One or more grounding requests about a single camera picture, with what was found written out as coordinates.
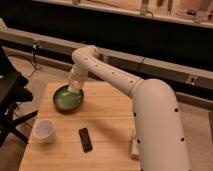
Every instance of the wooden tabletop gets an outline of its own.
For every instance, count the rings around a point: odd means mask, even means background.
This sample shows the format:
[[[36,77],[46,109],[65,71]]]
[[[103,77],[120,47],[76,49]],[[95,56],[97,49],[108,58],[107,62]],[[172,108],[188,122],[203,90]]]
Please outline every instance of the wooden tabletop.
[[[47,85],[36,121],[51,119],[57,140],[44,144],[32,134],[20,171],[139,171],[139,161],[130,158],[134,130],[131,100],[105,82],[87,82],[84,101],[62,115],[52,102],[64,83]],[[78,130],[87,127],[93,150],[84,153]]]

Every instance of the black chair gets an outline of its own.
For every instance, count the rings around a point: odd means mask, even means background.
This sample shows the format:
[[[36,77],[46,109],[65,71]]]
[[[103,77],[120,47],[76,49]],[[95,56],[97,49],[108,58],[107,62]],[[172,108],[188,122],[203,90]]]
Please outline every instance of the black chair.
[[[0,46],[0,147],[9,133],[28,142],[28,138],[18,131],[16,126],[36,116],[37,111],[13,119],[14,110],[18,107],[17,102],[33,99],[32,93],[24,88],[27,83],[28,80],[13,67]]]

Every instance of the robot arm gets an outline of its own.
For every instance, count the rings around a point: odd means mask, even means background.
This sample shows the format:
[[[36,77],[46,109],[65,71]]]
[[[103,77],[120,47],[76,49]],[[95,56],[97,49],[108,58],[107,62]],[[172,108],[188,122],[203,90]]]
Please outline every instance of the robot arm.
[[[143,80],[98,59],[98,49],[73,52],[69,91],[78,92],[88,71],[109,82],[133,100],[139,158],[143,171],[190,171],[178,104],[172,89],[157,79]]]

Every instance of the remote control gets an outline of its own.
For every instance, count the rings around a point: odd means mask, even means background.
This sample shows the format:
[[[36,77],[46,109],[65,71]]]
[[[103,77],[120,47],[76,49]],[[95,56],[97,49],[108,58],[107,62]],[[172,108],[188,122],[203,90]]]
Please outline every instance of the remote control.
[[[92,150],[92,144],[90,141],[88,129],[87,128],[79,129],[79,135],[81,138],[81,143],[82,143],[84,152],[88,152]]]

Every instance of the white cup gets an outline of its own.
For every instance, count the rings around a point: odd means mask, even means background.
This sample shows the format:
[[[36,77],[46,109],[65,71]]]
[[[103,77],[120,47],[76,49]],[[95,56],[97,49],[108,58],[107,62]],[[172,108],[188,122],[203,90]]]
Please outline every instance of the white cup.
[[[53,143],[56,139],[55,126],[51,120],[43,119],[35,123],[33,136],[44,143]]]

